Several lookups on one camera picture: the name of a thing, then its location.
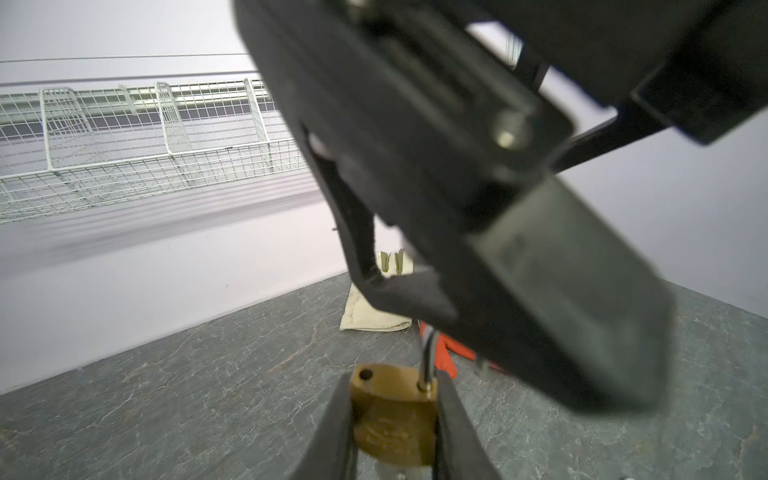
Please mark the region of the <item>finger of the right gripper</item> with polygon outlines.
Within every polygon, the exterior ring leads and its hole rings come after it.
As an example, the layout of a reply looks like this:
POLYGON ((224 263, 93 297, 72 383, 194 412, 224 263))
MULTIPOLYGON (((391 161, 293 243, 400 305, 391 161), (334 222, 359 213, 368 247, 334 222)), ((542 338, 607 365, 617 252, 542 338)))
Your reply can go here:
POLYGON ((376 308, 580 413, 666 399, 674 302, 550 169, 572 122, 442 1, 237 1, 376 308))

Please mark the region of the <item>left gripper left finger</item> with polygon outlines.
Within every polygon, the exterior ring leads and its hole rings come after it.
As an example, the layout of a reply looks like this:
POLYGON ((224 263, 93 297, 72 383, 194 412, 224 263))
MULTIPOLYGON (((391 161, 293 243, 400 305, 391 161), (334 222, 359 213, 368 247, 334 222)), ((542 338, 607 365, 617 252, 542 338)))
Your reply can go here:
POLYGON ((350 372, 340 376, 319 426, 290 479, 357 478, 358 449, 353 439, 354 412, 349 388, 350 378, 350 372))

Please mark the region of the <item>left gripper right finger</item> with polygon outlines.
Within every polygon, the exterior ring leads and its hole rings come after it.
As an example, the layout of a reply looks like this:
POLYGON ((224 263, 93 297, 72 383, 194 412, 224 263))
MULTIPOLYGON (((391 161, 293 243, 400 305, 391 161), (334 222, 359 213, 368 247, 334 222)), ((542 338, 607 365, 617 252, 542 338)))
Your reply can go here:
POLYGON ((438 381, 435 461, 432 478, 499 480, 500 473, 484 450, 453 380, 444 371, 438 381))

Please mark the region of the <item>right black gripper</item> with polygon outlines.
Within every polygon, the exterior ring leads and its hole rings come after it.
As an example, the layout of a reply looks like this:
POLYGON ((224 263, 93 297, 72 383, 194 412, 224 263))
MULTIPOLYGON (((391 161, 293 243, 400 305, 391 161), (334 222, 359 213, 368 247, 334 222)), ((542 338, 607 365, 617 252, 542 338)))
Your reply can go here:
POLYGON ((496 21, 603 106, 628 100, 708 144, 767 106, 764 1, 442 1, 496 21))

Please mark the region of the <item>brass padlock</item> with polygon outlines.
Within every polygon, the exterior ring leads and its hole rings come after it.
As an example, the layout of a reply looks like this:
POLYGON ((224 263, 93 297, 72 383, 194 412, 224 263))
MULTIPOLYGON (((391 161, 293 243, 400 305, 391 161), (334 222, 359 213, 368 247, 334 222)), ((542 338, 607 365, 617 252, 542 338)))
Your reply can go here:
POLYGON ((398 467, 433 466, 438 424, 437 333, 428 327, 418 366, 364 364, 349 383, 357 448, 398 467))

